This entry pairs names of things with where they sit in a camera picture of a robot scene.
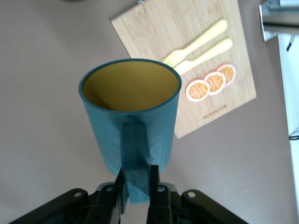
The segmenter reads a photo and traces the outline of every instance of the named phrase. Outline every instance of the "plastic cutlery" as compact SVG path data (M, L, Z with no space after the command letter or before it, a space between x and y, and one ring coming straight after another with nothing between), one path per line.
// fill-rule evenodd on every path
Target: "plastic cutlery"
M196 58L195 60L193 60L193 61L185 60L185 61L181 62L179 65L174 67L174 70L177 71L177 73L179 75L183 75L185 72L191 70L192 68L205 62L206 60L208 60L212 57L215 57L219 54L222 54L223 52L229 50L232 47L232 45L233 45L232 39L226 38L223 41L221 41L220 43L213 46L208 51L206 51L204 54L202 54L201 56Z
M205 43L209 42L210 40L214 39L221 33L223 33L228 27L228 22L225 19L219 20L215 23L211 28L209 28L205 33L203 33L199 38L197 38L194 42L192 42L189 46L184 49L179 49L173 51L168 57L163 61L163 63L174 67L183 59L199 48L200 46L204 45Z

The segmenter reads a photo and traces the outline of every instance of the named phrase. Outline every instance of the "gray surface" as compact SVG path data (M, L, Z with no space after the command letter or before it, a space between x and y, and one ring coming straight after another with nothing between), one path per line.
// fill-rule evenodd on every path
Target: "gray surface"
M114 180L77 88L93 67L128 57L109 19L135 2L0 2L0 223ZM278 40L261 40L260 2L239 1L257 98L175 138L161 180L180 193L199 189L251 224L294 224ZM147 207L128 205L122 223L145 223Z

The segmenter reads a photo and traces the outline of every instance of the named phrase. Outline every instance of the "citrus slice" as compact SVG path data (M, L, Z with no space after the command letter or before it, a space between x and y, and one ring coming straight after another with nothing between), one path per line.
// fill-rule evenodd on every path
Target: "citrus slice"
M216 70L225 75L226 86L228 86L234 81L236 76L236 69L234 65L225 63L220 65Z
M204 100L210 92L210 85L203 79L195 79L186 87L186 96L193 102Z
M215 95L221 92L226 83L224 74L219 71L213 71L207 74L204 77L204 80L206 80L210 85L209 95Z

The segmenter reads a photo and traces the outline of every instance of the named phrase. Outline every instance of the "white floor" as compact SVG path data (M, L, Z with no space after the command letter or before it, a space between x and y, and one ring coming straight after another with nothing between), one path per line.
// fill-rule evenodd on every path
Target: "white floor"
M289 49L289 52L287 52L286 48L290 37L291 35L288 34L278 35L279 51L285 90L288 131L289 135L299 135L299 35L296 35L293 45ZM292 153L297 208L299 208L299 140L290 141L290 149Z

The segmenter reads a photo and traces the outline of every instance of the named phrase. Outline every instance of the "blue cup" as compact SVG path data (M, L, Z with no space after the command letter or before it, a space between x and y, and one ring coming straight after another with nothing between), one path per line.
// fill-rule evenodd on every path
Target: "blue cup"
M130 203L149 201L150 165L167 166L181 88L166 64L123 59L88 72L79 93L106 166L122 168Z

